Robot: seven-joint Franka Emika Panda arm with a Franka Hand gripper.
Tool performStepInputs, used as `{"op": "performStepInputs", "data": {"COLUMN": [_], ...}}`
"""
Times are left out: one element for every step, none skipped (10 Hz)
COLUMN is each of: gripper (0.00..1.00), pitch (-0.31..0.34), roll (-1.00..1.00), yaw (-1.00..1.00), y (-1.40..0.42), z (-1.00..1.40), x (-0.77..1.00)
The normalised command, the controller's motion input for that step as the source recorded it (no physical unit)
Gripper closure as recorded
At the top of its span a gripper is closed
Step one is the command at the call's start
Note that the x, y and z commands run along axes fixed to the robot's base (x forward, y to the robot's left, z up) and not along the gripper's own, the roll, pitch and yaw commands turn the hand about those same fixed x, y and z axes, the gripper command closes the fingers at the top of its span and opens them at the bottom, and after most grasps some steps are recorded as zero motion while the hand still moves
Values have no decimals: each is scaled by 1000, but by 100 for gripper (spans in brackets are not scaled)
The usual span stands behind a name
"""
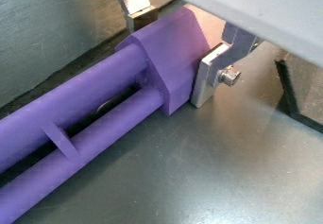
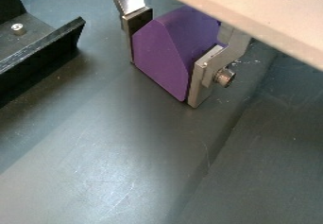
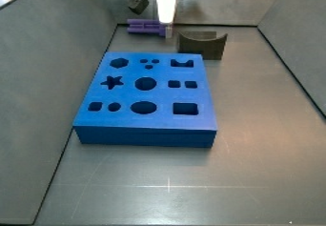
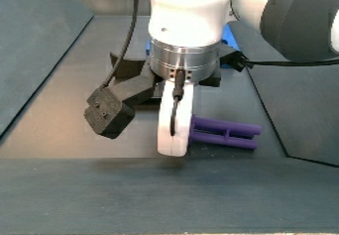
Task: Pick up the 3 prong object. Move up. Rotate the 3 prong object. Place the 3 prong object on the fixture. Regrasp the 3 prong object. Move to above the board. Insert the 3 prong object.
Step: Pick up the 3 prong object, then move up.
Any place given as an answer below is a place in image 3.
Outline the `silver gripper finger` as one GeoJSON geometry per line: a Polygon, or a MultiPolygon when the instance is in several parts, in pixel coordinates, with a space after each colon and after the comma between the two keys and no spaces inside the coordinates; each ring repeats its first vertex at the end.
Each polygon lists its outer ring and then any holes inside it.
{"type": "Polygon", "coordinates": [[[165,25],[165,38],[172,38],[173,35],[173,24],[169,23],[165,25]]]}

